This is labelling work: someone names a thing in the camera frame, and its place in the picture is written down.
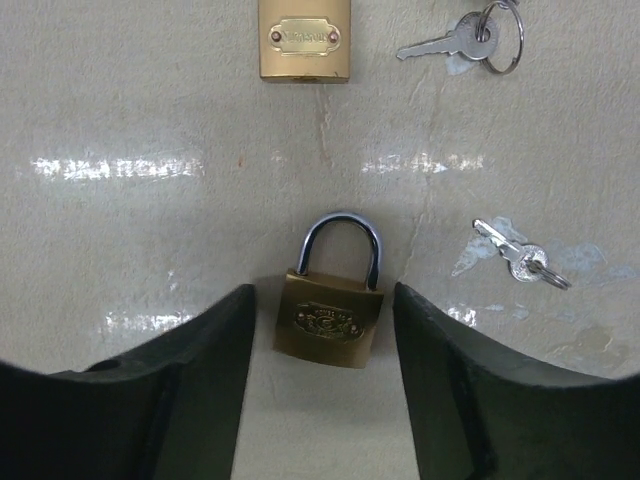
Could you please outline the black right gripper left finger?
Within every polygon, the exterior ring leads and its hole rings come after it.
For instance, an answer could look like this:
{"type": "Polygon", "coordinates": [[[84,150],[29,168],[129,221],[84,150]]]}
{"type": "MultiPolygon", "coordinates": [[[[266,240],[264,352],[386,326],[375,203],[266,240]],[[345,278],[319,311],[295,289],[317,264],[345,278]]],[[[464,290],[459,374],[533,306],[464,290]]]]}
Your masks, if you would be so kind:
{"type": "Polygon", "coordinates": [[[256,323],[243,284],[81,371],[1,366],[5,479],[228,479],[256,323]]]}

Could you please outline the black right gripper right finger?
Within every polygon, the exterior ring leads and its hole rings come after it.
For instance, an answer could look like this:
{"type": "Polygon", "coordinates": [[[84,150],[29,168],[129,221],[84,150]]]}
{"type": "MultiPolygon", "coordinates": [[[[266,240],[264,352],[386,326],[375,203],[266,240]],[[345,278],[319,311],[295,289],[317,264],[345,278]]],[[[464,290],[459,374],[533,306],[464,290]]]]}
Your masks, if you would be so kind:
{"type": "Polygon", "coordinates": [[[423,479],[635,479],[639,379],[515,351],[405,284],[393,319],[423,479]]]}

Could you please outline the small silver keys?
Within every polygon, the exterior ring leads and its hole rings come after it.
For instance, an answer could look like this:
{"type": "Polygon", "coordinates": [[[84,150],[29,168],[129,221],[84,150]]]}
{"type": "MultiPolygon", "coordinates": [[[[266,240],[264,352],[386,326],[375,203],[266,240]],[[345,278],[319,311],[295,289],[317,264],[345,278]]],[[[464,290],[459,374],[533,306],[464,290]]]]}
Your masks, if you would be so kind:
{"type": "Polygon", "coordinates": [[[571,283],[549,266],[547,252],[536,244],[521,244],[507,238],[493,226],[482,219],[474,219],[474,230],[487,238],[499,251],[500,256],[508,263],[511,276],[523,283],[544,281],[561,290],[568,290],[571,283]]]}

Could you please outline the small brass padlock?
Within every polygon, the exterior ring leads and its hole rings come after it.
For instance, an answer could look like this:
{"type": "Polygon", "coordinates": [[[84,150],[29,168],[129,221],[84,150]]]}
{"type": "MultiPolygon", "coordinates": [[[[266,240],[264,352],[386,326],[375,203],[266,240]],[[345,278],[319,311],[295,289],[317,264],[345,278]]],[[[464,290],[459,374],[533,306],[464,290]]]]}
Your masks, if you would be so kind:
{"type": "Polygon", "coordinates": [[[365,368],[384,300],[378,288],[381,260],[382,242],[369,220],[349,211],[320,217],[304,237],[297,266],[286,273],[273,349],[314,363],[365,368]],[[309,270],[318,234],[337,222],[358,227],[370,242],[370,265],[362,281],[309,270]]]}

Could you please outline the long-shackle brass padlock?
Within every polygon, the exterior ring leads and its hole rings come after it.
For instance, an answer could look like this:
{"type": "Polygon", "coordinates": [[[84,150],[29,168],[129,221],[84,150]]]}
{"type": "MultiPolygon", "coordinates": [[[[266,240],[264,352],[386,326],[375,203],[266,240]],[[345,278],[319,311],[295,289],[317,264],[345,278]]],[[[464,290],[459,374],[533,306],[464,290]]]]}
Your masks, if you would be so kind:
{"type": "Polygon", "coordinates": [[[350,79],[349,0],[259,0],[258,35],[259,74],[266,82],[350,79]]]}

